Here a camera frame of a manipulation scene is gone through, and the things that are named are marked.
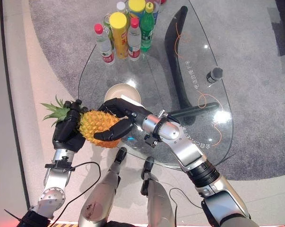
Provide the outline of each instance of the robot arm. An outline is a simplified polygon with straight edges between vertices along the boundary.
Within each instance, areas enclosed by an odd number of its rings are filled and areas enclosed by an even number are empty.
[[[43,181],[44,189],[38,198],[37,205],[31,206],[21,219],[20,227],[46,227],[53,219],[53,213],[65,202],[65,187],[67,186],[74,155],[82,148],[85,138],[78,132],[80,121],[81,101],[71,103],[66,101],[65,106],[70,108],[64,121],[55,126],[53,145],[55,154],[47,168]]]
[[[185,136],[183,127],[175,120],[168,121],[171,118],[168,114],[161,111],[159,116],[155,116],[141,106],[117,98],[108,100],[101,108],[118,114],[118,117],[127,116],[128,122],[136,124],[149,134],[145,139],[152,147],[158,142],[164,142],[172,149],[181,169],[204,198],[201,206],[212,226],[258,226],[250,220],[248,210],[234,188],[196,144]],[[113,137],[118,139],[123,132],[124,129],[115,125],[105,132],[95,133],[94,137],[100,140],[111,140]]]

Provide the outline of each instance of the glass tabletop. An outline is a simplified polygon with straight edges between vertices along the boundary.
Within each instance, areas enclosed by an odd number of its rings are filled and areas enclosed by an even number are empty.
[[[188,0],[167,1],[158,15],[152,46],[139,60],[115,60],[107,66],[97,48],[82,72],[78,97],[83,105],[98,109],[107,90],[126,83],[136,88],[141,104],[153,114],[164,109],[185,127],[214,165],[227,155],[233,136],[233,120],[227,94],[220,79],[207,80],[217,66],[203,27]],[[155,148],[144,141],[145,132],[135,128],[118,145],[140,157],[153,156],[159,165],[180,170],[169,147]]]

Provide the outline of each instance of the gray rug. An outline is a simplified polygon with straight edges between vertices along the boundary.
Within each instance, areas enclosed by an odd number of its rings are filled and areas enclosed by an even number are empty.
[[[30,0],[43,52],[61,83],[76,98],[94,42],[94,24],[117,0]],[[285,175],[285,56],[278,55],[272,23],[274,1],[194,1],[233,112],[230,159],[218,166],[228,179]]]

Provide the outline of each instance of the yellow bottle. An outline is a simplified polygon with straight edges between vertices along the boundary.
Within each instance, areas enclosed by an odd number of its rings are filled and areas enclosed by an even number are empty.
[[[125,59],[128,56],[127,18],[123,13],[116,12],[110,16],[110,26],[113,33],[117,57]]]

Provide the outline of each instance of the pineapple crown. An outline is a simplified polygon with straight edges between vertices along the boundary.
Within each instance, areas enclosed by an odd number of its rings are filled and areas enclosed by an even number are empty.
[[[53,105],[52,103],[48,104],[48,103],[41,103],[43,106],[45,106],[47,108],[47,110],[52,111],[51,114],[46,115],[43,120],[49,119],[49,118],[57,118],[57,120],[52,124],[55,125],[58,122],[61,122],[63,120],[65,120],[68,111],[70,110],[70,106],[71,106],[71,102],[70,101],[66,101],[65,104],[63,103],[62,99],[58,99],[57,96],[55,96],[55,100],[58,104],[58,106]],[[86,112],[87,108],[83,107],[81,108],[82,112]]]

